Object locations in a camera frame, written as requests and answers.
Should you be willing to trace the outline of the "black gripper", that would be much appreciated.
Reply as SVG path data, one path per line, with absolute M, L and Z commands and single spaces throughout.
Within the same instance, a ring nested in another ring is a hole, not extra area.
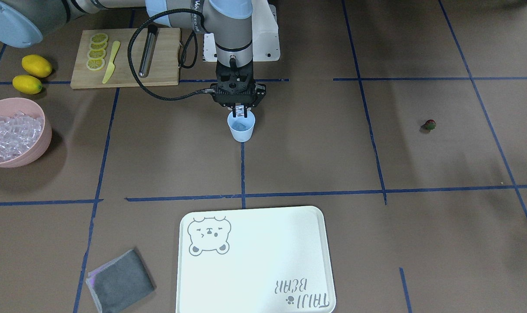
M 213 100 L 222 107 L 232 108 L 232 118 L 237 117 L 237 103 L 243 105 L 243 117 L 248 117 L 251 107 L 257 107 L 266 96 L 266 85 L 254 79 L 254 62 L 232 69 L 217 62 L 217 81 L 211 84 Z

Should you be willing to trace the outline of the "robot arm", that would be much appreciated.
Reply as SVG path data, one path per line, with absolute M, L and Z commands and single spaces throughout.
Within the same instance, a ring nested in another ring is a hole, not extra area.
M 192 34 L 211 33 L 216 47 L 216 83 L 195 94 L 210 94 L 216 103 L 247 118 L 266 95 L 266 87 L 253 76 L 252 14 L 250 0 L 0 0 L 0 42 L 27 48 L 62 28 L 71 20 L 114 8 L 144 7 L 149 18 L 133 33 L 152 22 L 189 29 Z

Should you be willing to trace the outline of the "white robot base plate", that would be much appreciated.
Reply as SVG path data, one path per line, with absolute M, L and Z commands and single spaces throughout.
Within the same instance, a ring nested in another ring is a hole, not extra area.
M 275 7 L 267 0 L 206 0 L 204 14 L 204 59 L 238 66 L 280 58 Z

